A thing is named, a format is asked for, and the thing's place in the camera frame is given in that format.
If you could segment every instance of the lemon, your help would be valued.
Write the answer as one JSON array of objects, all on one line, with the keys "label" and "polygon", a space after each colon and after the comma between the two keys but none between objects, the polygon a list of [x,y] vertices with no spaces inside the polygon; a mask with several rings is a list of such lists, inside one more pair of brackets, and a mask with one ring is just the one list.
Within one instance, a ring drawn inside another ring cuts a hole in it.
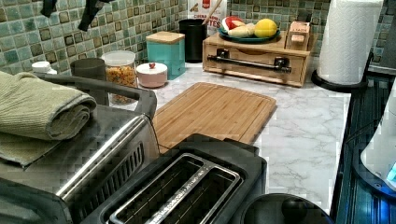
[{"label": "lemon", "polygon": [[259,38],[269,37],[276,34],[276,23],[270,19],[262,19],[256,23],[254,35]]}]

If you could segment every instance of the cutting board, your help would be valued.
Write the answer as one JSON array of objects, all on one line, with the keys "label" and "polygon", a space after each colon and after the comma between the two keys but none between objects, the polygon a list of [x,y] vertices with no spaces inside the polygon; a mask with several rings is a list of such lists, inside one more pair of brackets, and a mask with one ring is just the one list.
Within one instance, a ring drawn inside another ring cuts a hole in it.
[{"label": "cutting board", "polygon": [[161,153],[193,133],[251,144],[275,108],[271,97],[199,82],[157,110],[153,126]]}]

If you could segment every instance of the drawer handle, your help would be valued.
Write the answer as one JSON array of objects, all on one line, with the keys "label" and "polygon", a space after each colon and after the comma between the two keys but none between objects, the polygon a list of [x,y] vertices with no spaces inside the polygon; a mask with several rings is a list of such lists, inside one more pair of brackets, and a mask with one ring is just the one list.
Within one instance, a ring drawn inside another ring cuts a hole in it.
[{"label": "drawer handle", "polygon": [[230,59],[230,52],[227,49],[218,49],[217,55],[208,55],[207,59],[216,63],[232,63],[243,66],[251,66],[263,69],[274,70],[281,73],[291,73],[291,67],[289,67],[289,59],[283,57],[275,57],[274,64],[266,63],[253,63],[247,61],[241,61],[236,59]]}]

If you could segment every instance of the dish towel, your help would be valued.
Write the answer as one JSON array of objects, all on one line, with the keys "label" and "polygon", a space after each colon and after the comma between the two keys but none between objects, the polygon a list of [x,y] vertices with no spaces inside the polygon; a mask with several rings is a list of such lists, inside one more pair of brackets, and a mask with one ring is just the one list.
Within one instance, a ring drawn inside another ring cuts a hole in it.
[{"label": "dish towel", "polygon": [[74,137],[96,108],[88,94],[30,73],[0,72],[0,157],[26,166]]}]

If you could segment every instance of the white bowl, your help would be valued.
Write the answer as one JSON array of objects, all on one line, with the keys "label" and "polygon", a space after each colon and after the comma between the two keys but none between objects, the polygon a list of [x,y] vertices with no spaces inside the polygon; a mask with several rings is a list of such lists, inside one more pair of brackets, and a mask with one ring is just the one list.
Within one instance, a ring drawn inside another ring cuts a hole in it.
[{"label": "white bowl", "polygon": [[163,63],[155,63],[154,68],[149,63],[143,63],[136,67],[139,84],[148,88],[157,88],[165,85],[168,68]]}]

